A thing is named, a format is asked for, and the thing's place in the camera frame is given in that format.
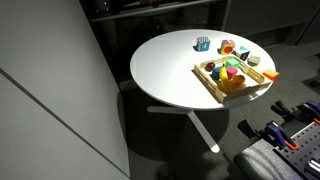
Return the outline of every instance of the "white wall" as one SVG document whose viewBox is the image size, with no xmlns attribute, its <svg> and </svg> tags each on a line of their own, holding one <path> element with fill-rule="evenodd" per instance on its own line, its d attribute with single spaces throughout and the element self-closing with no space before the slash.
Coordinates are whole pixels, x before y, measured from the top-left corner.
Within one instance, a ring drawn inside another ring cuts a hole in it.
<svg viewBox="0 0 320 180">
<path fill-rule="evenodd" d="M 0 23 L 0 68 L 129 176 L 119 89 L 79 1 L 2 1 Z"/>
</svg>

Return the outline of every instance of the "wooden tray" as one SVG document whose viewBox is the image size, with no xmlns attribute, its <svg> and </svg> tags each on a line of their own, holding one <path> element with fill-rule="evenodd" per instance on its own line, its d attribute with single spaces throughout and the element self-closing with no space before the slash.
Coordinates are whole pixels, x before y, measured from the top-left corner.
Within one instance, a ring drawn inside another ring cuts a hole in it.
<svg viewBox="0 0 320 180">
<path fill-rule="evenodd" d="M 216 64 L 216 67 L 222 66 L 223 63 L 229 59 L 236 59 L 239 61 L 239 67 L 237 75 L 242 74 L 245 77 L 245 82 L 239 87 L 236 87 L 230 83 L 232 87 L 231 93 L 225 93 L 221 87 L 220 80 L 213 80 L 211 78 L 211 72 L 207 72 L 204 68 L 209 62 Z M 208 89 L 208 91 L 217 99 L 218 102 L 222 103 L 230 99 L 234 99 L 249 93 L 258 91 L 260 88 L 264 88 L 271 83 L 271 81 L 257 72 L 251 66 L 247 65 L 241 59 L 236 56 L 225 56 L 216 60 L 210 60 L 194 65 L 194 74 L 202 82 L 202 84 Z"/>
</svg>

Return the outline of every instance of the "table base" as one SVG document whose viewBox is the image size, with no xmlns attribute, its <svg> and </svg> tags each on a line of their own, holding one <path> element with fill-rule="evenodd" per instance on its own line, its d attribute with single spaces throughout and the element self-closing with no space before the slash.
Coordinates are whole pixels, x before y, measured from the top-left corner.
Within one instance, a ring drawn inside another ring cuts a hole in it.
<svg viewBox="0 0 320 180">
<path fill-rule="evenodd" d="M 193 125 L 196 127 L 196 129 L 200 133 L 201 137 L 204 139 L 204 141 L 209 146 L 210 150 L 214 153 L 218 153 L 220 151 L 218 144 L 211 137 L 211 135 L 209 134 L 207 129 L 203 126 L 200 119 L 194 113 L 194 110 L 182 109 L 182 108 L 176 108 L 176 107 L 161 107 L 161 106 L 149 106 L 147 110 L 148 110 L 148 112 L 151 112 L 151 113 L 169 113 L 169 114 L 186 114 L 186 115 L 188 115 L 191 122 L 193 123 Z"/>
</svg>

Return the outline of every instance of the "table top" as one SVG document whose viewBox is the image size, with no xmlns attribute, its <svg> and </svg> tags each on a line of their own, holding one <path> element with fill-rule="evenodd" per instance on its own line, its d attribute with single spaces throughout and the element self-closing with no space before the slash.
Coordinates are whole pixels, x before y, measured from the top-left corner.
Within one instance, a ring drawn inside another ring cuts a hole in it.
<svg viewBox="0 0 320 180">
<path fill-rule="evenodd" d="M 208 37 L 208 51 L 194 49 L 197 38 Z M 194 110 L 227 109 L 248 103 L 264 94 L 272 83 L 255 93 L 219 103 L 192 72 L 197 63 L 226 55 L 218 53 L 223 40 L 233 40 L 260 56 L 261 71 L 275 70 L 269 54 L 257 44 L 237 35 L 214 30 L 182 30 L 157 36 L 141 45 L 133 54 L 130 70 L 133 80 L 149 96 L 171 106 Z"/>
</svg>

